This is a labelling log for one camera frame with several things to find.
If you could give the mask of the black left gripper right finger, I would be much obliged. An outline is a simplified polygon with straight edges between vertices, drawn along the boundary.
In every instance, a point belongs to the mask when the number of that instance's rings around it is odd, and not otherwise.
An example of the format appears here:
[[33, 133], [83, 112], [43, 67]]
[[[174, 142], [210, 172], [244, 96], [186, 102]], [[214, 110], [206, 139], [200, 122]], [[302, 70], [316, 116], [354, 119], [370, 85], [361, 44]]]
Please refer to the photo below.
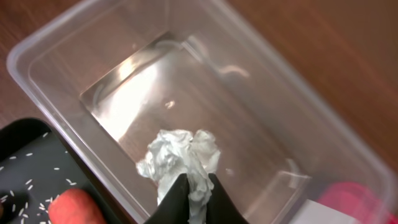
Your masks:
[[208, 175], [214, 188], [207, 203], [207, 224], [248, 224], [226, 193], [215, 174]]

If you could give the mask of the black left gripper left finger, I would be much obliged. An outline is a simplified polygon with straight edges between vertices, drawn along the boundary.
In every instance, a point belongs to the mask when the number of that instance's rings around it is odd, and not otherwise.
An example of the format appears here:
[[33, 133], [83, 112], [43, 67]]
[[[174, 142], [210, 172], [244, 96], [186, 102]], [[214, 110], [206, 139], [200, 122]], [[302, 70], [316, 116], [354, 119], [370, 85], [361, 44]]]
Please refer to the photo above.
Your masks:
[[189, 190], [187, 175], [180, 174], [145, 224], [187, 224], [190, 216]]

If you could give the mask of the white tissue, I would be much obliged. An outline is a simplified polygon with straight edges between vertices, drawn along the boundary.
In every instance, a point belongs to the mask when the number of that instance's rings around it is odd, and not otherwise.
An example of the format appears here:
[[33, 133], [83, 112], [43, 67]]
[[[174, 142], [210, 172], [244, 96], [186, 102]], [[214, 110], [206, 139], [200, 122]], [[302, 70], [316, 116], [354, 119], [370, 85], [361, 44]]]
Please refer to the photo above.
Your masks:
[[209, 178], [218, 167], [221, 152], [214, 135], [206, 130], [160, 130], [148, 145], [145, 158], [136, 164], [137, 173], [157, 184], [157, 204], [166, 199], [177, 178], [185, 174], [188, 182], [188, 222], [206, 222], [207, 203], [214, 183]]

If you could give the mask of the black food waste tray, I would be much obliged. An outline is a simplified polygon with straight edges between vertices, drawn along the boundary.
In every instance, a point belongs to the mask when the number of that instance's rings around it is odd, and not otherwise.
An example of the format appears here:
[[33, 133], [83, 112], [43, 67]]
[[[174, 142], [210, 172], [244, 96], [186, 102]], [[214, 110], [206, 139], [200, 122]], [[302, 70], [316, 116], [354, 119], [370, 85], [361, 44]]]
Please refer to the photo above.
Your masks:
[[24, 118], [1, 128], [1, 223], [50, 223], [49, 204], [72, 188], [87, 192], [107, 223], [128, 221], [102, 183], [47, 123]]

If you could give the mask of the orange carrot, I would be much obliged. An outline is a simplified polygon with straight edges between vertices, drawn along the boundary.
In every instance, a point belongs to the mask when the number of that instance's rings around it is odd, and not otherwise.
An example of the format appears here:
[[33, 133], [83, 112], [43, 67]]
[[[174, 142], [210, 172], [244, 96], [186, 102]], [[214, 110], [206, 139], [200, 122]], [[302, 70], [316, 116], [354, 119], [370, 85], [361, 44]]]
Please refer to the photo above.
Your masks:
[[82, 189], [68, 189], [49, 205], [53, 224], [106, 224], [99, 206]]

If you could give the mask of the red plastic tray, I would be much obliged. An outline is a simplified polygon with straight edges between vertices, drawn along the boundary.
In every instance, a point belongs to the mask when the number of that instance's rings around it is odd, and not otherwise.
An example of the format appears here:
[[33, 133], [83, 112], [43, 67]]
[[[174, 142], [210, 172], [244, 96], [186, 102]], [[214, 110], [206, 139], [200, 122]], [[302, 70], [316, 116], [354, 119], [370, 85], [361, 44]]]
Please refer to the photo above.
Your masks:
[[383, 206], [372, 191], [355, 182], [338, 182], [329, 185], [317, 202], [349, 215], [361, 223], [373, 223]]

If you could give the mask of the clear plastic bin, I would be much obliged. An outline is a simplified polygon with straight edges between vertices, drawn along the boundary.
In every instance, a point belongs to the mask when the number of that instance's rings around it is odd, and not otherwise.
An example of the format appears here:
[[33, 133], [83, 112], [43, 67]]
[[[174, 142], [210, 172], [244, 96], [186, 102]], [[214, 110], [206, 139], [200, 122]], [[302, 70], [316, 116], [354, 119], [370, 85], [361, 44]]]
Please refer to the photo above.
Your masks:
[[250, 223], [285, 223], [339, 182], [364, 187], [348, 212], [363, 223], [395, 208], [391, 170], [224, 1], [82, 1], [7, 69], [138, 223], [157, 191], [136, 163], [163, 129], [215, 136]]

